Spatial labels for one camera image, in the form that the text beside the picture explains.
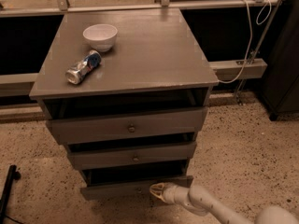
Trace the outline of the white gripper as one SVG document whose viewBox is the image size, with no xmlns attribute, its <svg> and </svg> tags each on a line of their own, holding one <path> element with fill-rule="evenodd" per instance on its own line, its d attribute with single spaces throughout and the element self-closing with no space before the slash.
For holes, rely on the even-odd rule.
<svg viewBox="0 0 299 224">
<path fill-rule="evenodd" d="M 150 186 L 150 193 L 157 199 L 169 204 L 189 205 L 189 189 L 168 183 L 156 183 Z"/>
</svg>

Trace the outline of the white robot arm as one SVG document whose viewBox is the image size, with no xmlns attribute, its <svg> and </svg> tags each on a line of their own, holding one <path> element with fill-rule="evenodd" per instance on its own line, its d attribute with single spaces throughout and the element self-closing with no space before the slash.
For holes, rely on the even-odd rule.
<svg viewBox="0 0 299 224">
<path fill-rule="evenodd" d="M 200 185 L 185 188 L 175 183 L 163 182 L 151 185 L 149 191 L 164 203 L 178 204 L 197 216 L 210 213 L 220 224 L 299 224 L 292 213 L 279 206 L 266 207 L 256 215 L 254 221 L 250 221 L 224 205 Z"/>
</svg>

